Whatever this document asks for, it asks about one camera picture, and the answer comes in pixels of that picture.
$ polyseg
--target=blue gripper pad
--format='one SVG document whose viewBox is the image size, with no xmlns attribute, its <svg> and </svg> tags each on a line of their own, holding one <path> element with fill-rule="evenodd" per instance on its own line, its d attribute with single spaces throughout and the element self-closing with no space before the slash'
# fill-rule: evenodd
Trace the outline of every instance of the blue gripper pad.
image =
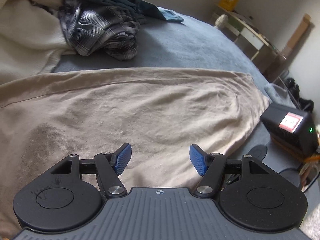
<svg viewBox="0 0 320 240">
<path fill-rule="evenodd" d="M 208 166 L 206 165 L 206 153 L 198 151 L 195 146 L 191 145 L 189 150 L 189 157 L 190 161 L 192 162 L 193 166 L 198 171 L 199 175 L 203 176 Z"/>
<path fill-rule="evenodd" d="M 113 167 L 115 173 L 119 176 L 126 168 L 131 159 L 131 145 L 128 144 L 124 150 L 118 154 L 116 165 Z"/>
<path fill-rule="evenodd" d="M 311 240 L 298 228 L 259 233 L 236 226 L 214 201 L 187 188 L 136 188 L 107 200 L 82 227 L 63 233 L 23 229 L 13 240 Z"/>
</svg>

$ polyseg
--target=wooden desk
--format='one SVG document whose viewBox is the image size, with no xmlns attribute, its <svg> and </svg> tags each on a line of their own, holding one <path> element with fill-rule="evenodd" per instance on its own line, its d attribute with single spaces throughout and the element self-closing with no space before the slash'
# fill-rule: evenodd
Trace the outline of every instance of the wooden desk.
<svg viewBox="0 0 320 240">
<path fill-rule="evenodd" d="M 239 19 L 236 13 L 229 12 L 217 5 L 214 8 L 210 24 L 214 26 L 215 21 L 222 14 L 226 14 L 229 18 L 222 32 L 243 51 L 261 73 L 264 73 L 276 59 L 279 51 L 269 44 L 261 34 Z"/>
</svg>

